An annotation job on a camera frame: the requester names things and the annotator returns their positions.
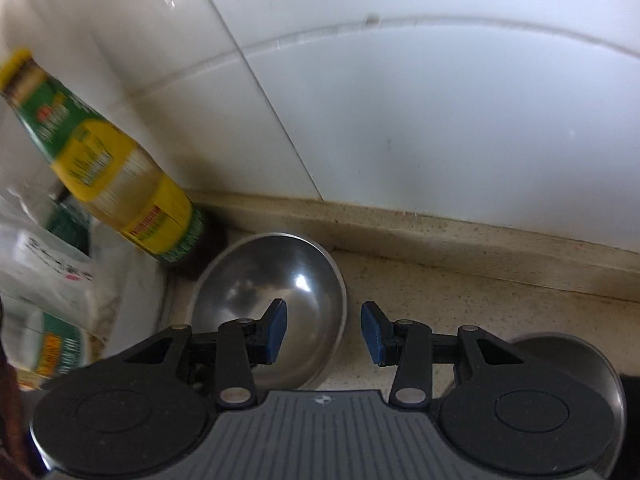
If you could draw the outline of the large steel bowl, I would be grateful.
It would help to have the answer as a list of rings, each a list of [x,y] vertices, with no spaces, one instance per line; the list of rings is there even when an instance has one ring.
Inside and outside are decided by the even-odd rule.
[[[575,336],[505,342],[460,330],[456,383],[438,424],[474,462],[516,478],[608,478],[626,429],[622,383],[608,359]]]

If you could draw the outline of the white plastic bag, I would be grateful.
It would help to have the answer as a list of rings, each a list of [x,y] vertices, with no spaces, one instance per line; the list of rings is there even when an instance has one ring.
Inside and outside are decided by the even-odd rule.
[[[1,189],[1,289],[11,296],[108,341],[131,256],[62,184]]]

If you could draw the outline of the yellow green label sauce bottle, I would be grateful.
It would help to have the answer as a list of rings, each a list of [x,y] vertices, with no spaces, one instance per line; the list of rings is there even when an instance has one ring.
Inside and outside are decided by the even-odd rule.
[[[194,261],[203,214],[147,150],[47,73],[27,49],[1,64],[1,95],[68,192],[168,268]]]

